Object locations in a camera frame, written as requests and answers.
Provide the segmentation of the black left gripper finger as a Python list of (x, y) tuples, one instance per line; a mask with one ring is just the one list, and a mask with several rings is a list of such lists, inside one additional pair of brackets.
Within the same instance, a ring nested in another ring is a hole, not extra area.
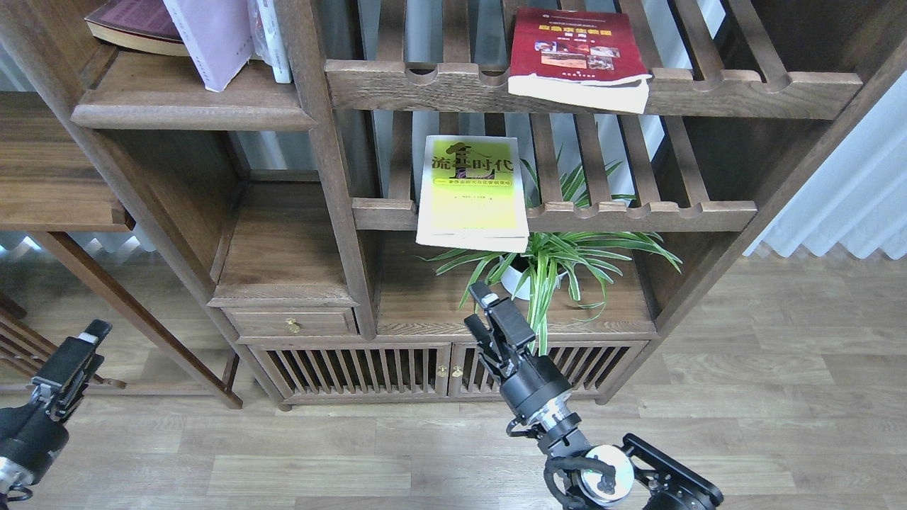
[(110, 323), (95, 319), (76, 338), (68, 336), (32, 378), (31, 401), (43, 409), (75, 409), (103, 364), (96, 351), (110, 331)]

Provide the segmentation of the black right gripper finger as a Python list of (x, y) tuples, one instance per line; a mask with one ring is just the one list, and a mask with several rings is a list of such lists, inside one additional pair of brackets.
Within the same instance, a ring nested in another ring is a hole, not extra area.
[(495, 329), (486, 327), (476, 314), (467, 316), (464, 325), (476, 340), (477, 355), (485, 365), (486, 371), (491, 375), (503, 375), (505, 359), (503, 358), (502, 342), (496, 335)]
[(497, 297), (485, 282), (475, 282), (468, 291), (485, 313), (486, 327), (493, 327), (501, 339), (503, 351), (524, 351), (536, 338), (524, 315), (509, 298)]

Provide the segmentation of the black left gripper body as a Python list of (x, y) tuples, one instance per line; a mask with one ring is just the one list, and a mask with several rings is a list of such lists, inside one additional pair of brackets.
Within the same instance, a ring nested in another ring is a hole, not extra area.
[(1, 410), (2, 488), (36, 485), (69, 440), (65, 411), (29, 401)]

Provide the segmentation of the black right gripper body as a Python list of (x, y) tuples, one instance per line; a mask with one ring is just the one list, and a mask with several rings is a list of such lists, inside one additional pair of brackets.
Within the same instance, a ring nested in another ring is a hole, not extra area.
[(571, 384), (548, 356), (515, 351), (505, 359), (492, 353), (489, 371), (514, 414), (514, 425), (555, 426), (569, 416), (565, 402)]

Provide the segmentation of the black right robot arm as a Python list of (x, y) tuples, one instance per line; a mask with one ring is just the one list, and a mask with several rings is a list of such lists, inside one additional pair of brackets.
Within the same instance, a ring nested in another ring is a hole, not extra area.
[(716, 485), (632, 433), (621, 446), (587, 441), (579, 414), (567, 408), (571, 384), (548, 356), (531, 352), (535, 333), (524, 315), (483, 282), (469, 291), (485, 316), (471, 315), (464, 323), (513, 413), (507, 433), (535, 440), (546, 455), (545, 484), (564, 509), (615, 506), (634, 483), (649, 491), (648, 509), (715, 509), (722, 503)]

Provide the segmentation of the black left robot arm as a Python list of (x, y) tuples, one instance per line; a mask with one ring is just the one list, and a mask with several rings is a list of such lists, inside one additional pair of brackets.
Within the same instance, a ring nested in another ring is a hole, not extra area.
[(29, 403), (1, 410), (2, 508), (32, 497), (31, 485), (65, 447), (65, 424), (103, 364), (96, 350), (110, 331), (110, 323), (95, 319), (75, 338), (68, 336), (32, 378)]

